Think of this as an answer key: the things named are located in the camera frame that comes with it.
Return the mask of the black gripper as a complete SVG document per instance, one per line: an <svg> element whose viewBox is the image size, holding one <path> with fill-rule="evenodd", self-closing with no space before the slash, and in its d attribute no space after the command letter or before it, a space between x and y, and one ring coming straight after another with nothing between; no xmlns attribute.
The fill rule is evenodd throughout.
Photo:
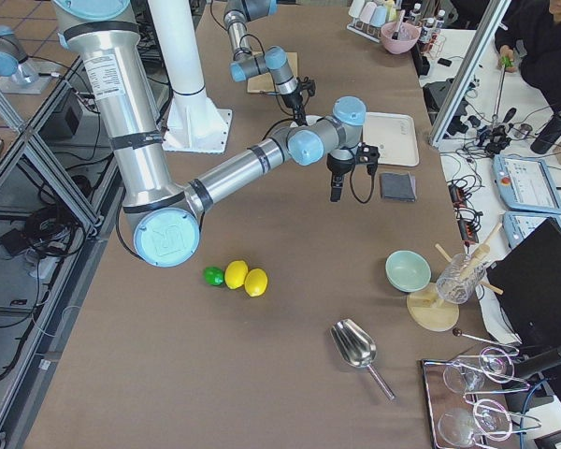
<svg viewBox="0 0 561 449"><path fill-rule="evenodd" d="M359 143L352 148L340 148L326 156L326 166L331 172L330 201L339 202L342 196L344 176L358 165L367 168L367 174L374 177L378 169L380 151L376 146Z"/></svg>
<svg viewBox="0 0 561 449"><path fill-rule="evenodd" d="M306 91L308 97L316 93L316 83L314 79L305 77L304 79L292 77L280 84L280 96L287 108L293 112L293 122L297 126L307 124L307 115L302 92Z"/></svg>

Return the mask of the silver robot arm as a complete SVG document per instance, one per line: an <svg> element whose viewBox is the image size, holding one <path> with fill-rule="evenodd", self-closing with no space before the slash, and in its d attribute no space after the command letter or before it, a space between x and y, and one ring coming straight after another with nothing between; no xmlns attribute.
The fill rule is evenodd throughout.
<svg viewBox="0 0 561 449"><path fill-rule="evenodd" d="M233 60L230 73L235 82L242 82L256 76L270 75L273 92L280 97L292 113L297 125L307 124L307 114L302 93L315 95L315 81L303 80L290 67L288 53L279 46L265 50L260 39L248 32L248 23L271 16L277 11L273 0L233 0L227 1L223 14L223 27L227 32Z"/></svg>
<svg viewBox="0 0 561 449"><path fill-rule="evenodd" d="M188 3L149 4L173 92L165 132L159 130L151 107L132 5L57 1L53 7L62 43L81 57L106 126L127 191L122 208L135 249L151 265L174 267L190 258L200 240L198 216L285 161L307 166L360 143L365 104L343 96L318 122L298 120L187 185L178 185L170 176L165 151L221 151L229 124L207 96Z"/></svg>

